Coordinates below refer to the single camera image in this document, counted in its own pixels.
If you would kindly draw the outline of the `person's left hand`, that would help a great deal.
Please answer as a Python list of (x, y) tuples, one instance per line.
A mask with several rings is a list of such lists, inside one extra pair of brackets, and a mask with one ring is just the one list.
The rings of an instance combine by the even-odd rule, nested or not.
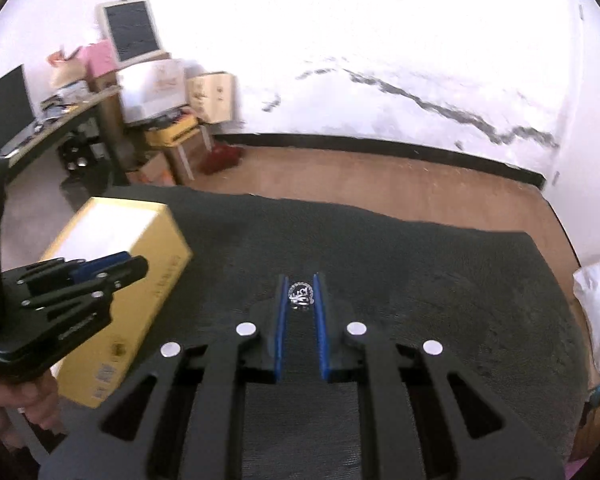
[(12, 423), (6, 414), (8, 408), (23, 410), (26, 419), (44, 430), (59, 422), (59, 394), (57, 380), (50, 370), (30, 382), (12, 384), (0, 380), (0, 436), (12, 432)]

